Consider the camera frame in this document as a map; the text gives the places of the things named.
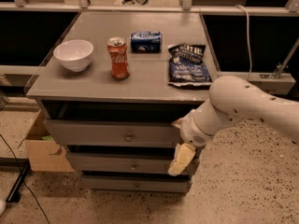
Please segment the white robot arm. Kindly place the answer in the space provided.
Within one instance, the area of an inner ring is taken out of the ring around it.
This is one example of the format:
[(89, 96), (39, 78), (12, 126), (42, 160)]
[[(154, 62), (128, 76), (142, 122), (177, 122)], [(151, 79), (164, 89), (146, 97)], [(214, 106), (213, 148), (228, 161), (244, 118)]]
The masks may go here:
[(299, 142), (298, 102), (268, 94), (240, 77), (219, 77), (210, 85), (206, 101), (173, 122), (182, 142), (176, 146), (168, 173), (180, 175), (197, 148), (205, 146), (218, 131), (246, 118), (259, 120)]

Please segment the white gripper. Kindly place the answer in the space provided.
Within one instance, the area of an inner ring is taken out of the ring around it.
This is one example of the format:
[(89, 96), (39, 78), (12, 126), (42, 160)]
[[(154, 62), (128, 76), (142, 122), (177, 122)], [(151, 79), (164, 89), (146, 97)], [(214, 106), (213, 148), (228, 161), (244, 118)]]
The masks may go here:
[(180, 129), (180, 137), (185, 142), (177, 144), (174, 159), (168, 169), (171, 176), (177, 176), (191, 163), (196, 153), (195, 147), (205, 146), (213, 138), (215, 131), (208, 113), (202, 109), (192, 110), (182, 119), (173, 121), (171, 125)]

